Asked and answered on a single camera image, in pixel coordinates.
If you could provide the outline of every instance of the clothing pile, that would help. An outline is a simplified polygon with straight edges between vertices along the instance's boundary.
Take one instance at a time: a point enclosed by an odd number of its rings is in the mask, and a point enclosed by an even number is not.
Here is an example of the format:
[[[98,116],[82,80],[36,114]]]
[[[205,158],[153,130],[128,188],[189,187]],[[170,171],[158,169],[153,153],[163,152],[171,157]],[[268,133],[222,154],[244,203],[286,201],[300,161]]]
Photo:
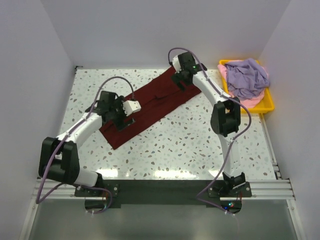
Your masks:
[[[248,109],[264,98],[265,88],[270,86],[266,70],[252,58],[219,64],[218,69],[226,80],[229,94],[238,97]]]

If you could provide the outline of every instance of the purple cloth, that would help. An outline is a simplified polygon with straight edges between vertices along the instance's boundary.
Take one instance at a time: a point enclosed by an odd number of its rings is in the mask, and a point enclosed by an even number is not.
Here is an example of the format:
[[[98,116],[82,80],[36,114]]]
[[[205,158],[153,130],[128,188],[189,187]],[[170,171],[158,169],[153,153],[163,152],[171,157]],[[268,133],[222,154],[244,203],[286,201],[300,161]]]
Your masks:
[[[240,100],[258,97],[270,86],[266,71],[252,58],[243,61],[230,61],[227,69],[226,83],[229,91]]]

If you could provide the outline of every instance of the pink cloth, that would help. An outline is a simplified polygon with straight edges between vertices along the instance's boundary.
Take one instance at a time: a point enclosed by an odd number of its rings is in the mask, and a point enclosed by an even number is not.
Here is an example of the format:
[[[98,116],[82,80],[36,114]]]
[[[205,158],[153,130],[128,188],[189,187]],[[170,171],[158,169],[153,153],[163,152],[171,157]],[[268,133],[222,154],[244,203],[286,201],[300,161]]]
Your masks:
[[[222,65],[219,64],[218,65],[218,70],[221,73],[222,77],[226,80],[227,79],[227,68]],[[257,97],[253,97],[251,99],[246,99],[246,100],[241,100],[240,103],[242,103],[247,109],[252,109],[254,108],[258,103],[260,103],[260,101],[264,98],[265,96],[265,90],[263,90],[259,96]]]

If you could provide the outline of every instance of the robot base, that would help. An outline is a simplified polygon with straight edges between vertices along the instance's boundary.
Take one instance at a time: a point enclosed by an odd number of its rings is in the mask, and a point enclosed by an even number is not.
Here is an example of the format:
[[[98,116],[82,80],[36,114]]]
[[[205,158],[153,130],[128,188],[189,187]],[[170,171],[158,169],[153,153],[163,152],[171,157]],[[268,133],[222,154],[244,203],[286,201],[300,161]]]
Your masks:
[[[113,203],[110,208],[121,208],[122,204],[135,205],[212,205],[196,199],[196,195],[203,190],[210,181],[208,180],[102,180],[103,188],[112,193]],[[215,203],[229,211],[241,209],[241,201],[221,201],[221,197],[237,198],[251,197],[252,192],[249,182],[231,189],[229,192],[222,191],[226,186],[225,180],[216,180],[207,194],[201,198]],[[102,191],[89,189],[76,189],[76,197],[102,197]],[[88,209],[100,209],[103,204],[101,199],[85,200]]]

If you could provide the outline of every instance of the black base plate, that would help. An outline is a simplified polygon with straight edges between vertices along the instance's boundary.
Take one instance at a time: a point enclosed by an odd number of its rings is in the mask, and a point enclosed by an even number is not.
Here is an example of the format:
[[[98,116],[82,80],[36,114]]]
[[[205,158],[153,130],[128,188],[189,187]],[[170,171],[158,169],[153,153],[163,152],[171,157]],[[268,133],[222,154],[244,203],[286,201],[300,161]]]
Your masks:
[[[112,193],[111,208],[121,208],[122,204],[138,205],[212,205],[196,199],[196,195],[203,190],[210,181],[208,180],[103,180],[104,188]],[[229,194],[221,194],[220,186],[223,180],[215,181],[212,190],[203,194],[202,199],[222,205],[220,197],[251,197],[250,184],[246,182],[239,188],[230,191]],[[76,197],[102,197],[101,191],[88,189],[75,190]]]

